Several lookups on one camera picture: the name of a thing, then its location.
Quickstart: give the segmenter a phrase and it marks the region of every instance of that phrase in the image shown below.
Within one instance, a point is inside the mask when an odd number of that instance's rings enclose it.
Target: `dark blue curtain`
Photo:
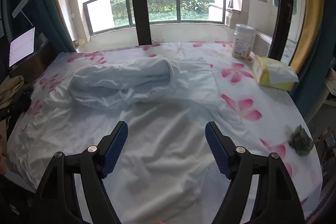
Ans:
[[[21,0],[7,0],[8,21],[12,37],[16,37],[31,27],[28,20],[19,13],[16,18],[11,16],[13,10]],[[75,52],[61,18],[59,17],[54,0],[28,0],[28,4],[23,8],[23,12],[36,27],[36,32],[43,32],[51,42],[55,51]]]
[[[336,0],[325,0],[322,24],[308,60],[300,71],[300,83],[290,95],[305,117],[320,93],[330,68],[336,45]]]

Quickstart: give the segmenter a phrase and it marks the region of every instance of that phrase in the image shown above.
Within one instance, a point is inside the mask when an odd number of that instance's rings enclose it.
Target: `person's hand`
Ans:
[[[2,146],[0,144],[0,175],[6,174],[6,171],[7,171],[6,161],[5,157],[2,155]]]

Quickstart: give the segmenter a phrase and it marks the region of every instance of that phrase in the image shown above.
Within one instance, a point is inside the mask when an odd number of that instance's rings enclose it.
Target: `yellow tissue package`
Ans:
[[[295,82],[299,81],[291,67],[268,57],[256,56],[252,70],[259,85],[275,89],[291,91]]]

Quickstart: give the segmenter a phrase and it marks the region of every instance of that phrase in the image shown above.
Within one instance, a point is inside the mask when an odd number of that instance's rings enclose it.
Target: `ribbed blue pad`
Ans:
[[[205,126],[205,137],[208,141],[208,145],[215,158],[219,171],[229,178],[231,176],[231,170],[228,155],[210,123],[207,123]]]
[[[111,143],[110,148],[105,154],[104,157],[105,165],[101,171],[104,178],[106,178],[109,173],[113,172],[113,169],[121,153],[121,150],[126,142],[127,136],[128,136],[128,126],[126,123],[124,123],[119,129],[118,133],[115,135],[115,138]]]

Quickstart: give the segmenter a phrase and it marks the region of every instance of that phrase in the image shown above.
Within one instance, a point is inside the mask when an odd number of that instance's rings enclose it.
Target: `hedge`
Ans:
[[[180,0],[181,10],[193,11],[197,3],[202,2],[204,4],[213,3],[215,0]],[[110,0],[112,13],[114,18],[127,16],[126,1],[125,0]],[[148,12],[168,12],[176,11],[176,0],[147,0]]]

